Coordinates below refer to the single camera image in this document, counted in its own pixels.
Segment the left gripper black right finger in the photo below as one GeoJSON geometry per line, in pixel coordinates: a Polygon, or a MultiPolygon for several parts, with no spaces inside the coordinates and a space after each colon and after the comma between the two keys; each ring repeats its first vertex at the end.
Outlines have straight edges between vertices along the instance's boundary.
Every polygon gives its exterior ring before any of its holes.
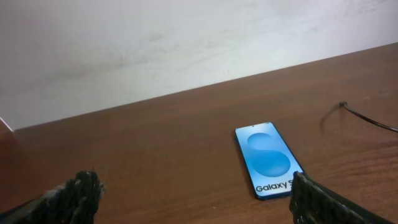
{"type": "Polygon", "coordinates": [[[294,224],[392,224],[302,172],[294,172],[289,209],[294,224]]]}

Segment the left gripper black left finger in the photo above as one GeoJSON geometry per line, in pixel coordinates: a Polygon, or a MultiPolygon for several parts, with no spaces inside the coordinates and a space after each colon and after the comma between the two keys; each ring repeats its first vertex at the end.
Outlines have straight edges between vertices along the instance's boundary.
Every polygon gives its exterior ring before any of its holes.
{"type": "Polygon", "coordinates": [[[103,194],[97,173],[82,170],[40,197],[2,213],[1,223],[93,224],[103,194]]]}

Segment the blue Galaxy smartphone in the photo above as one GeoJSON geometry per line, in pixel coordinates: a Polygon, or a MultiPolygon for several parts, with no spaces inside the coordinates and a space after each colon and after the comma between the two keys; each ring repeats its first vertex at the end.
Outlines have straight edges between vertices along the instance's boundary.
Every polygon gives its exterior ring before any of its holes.
{"type": "Polygon", "coordinates": [[[254,195],[259,200],[290,195],[302,166],[271,122],[235,129],[254,195]]]}

